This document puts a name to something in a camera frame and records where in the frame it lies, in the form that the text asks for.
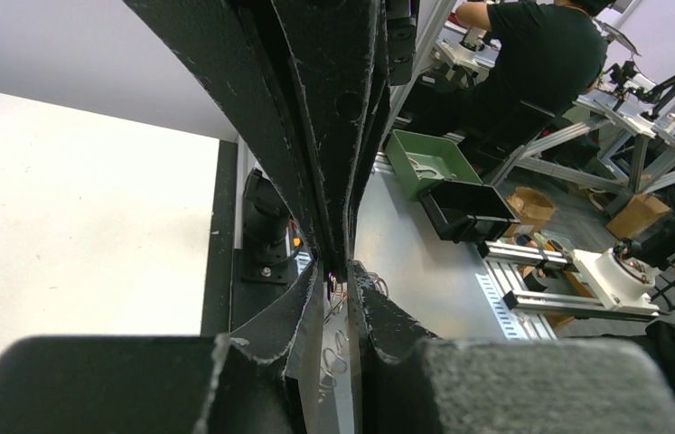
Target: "robot workstation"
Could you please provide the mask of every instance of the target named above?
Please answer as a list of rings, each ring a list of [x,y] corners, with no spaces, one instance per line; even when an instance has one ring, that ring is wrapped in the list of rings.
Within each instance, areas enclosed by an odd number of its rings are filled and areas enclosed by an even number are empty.
[[[586,116],[428,137],[403,128],[501,48],[454,1],[125,3],[242,137],[220,150],[202,336],[23,340],[0,357],[0,432],[675,432],[640,347],[556,335],[671,313],[675,211],[578,249],[522,188],[581,191],[601,229],[667,202],[675,75],[641,72],[638,41],[598,22],[633,57]],[[498,164],[473,169],[468,136]]]

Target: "black chair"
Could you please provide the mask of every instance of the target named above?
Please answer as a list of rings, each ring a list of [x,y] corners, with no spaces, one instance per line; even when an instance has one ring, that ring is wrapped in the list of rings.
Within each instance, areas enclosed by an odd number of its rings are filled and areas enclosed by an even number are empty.
[[[555,114],[521,101],[488,131],[462,126],[465,138],[459,143],[467,161],[481,177],[507,160],[515,150],[528,144],[555,118]]]

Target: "white tabletop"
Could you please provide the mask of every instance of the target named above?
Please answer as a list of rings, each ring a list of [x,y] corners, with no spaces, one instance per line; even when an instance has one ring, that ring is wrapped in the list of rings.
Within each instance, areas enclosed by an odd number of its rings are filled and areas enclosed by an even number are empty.
[[[218,146],[0,94],[0,353],[199,334]]]

